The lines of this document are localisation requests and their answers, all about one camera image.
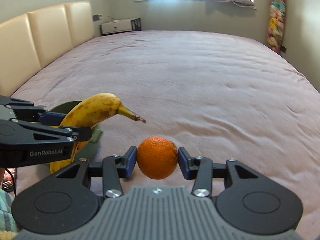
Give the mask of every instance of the headboard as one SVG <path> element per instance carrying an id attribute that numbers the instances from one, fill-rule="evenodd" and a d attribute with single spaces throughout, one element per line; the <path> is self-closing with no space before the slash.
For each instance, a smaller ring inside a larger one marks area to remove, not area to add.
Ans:
<path id="1" fill-rule="evenodd" d="M 64 53 L 93 38 L 88 1 L 31 11 L 0 24 L 0 95 L 10 96 Z"/>

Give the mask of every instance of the black cable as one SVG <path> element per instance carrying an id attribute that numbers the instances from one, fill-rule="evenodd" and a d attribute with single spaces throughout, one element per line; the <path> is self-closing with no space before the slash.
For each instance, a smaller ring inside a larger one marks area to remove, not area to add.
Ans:
<path id="1" fill-rule="evenodd" d="M 5 171 L 7 173 L 9 173 L 9 175 L 11 176 L 12 183 L 13 183 L 14 197 L 16 197 L 17 196 L 17 191 L 16 191 L 16 182 L 14 181 L 14 177 L 13 177 L 12 173 L 8 169 L 5 169 Z"/>

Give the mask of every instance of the white nightstand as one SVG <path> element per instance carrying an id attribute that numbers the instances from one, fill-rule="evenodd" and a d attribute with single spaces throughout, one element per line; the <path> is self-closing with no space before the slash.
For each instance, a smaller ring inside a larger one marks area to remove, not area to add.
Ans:
<path id="1" fill-rule="evenodd" d="M 110 35 L 114 33 L 141 31 L 141 18 L 131 18 L 124 20 L 115 20 L 100 25 L 101 35 Z"/>

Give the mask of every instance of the silver bolt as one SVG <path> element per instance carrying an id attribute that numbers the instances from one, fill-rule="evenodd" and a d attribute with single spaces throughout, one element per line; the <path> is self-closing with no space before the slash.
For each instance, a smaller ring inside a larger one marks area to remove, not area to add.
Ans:
<path id="1" fill-rule="evenodd" d="M 154 194 L 159 195 L 162 192 L 162 189 L 157 187 L 157 188 L 153 189 L 152 191 L 153 191 Z"/>
<path id="2" fill-rule="evenodd" d="M 106 192 L 107 197 L 115 198 L 115 197 L 120 197 L 121 195 L 122 195 L 121 191 L 117 189 L 109 189 Z"/>
<path id="3" fill-rule="evenodd" d="M 198 188 L 193 192 L 196 197 L 207 197 L 209 196 L 209 190 L 205 188 Z"/>

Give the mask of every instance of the mattress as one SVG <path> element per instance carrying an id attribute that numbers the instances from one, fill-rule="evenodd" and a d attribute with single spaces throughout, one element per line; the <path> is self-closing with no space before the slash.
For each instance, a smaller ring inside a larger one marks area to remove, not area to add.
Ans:
<path id="1" fill-rule="evenodd" d="M 295 192 L 304 205 L 297 232 L 320 234 L 320 94 L 279 55 L 237 36 L 142 31 L 94 38 L 55 60 L 12 96 L 48 109 L 100 92 L 118 95 L 147 120 L 115 116 L 101 123 L 101 161 L 148 136 L 216 163 L 235 158 Z M 46 164 L 18 168 L 18 193 L 49 175 Z M 135 167 L 132 185 L 186 185 L 176 171 L 152 180 Z M 213 181 L 213 193 L 224 189 Z M 101 179 L 92 191 L 102 195 Z"/>

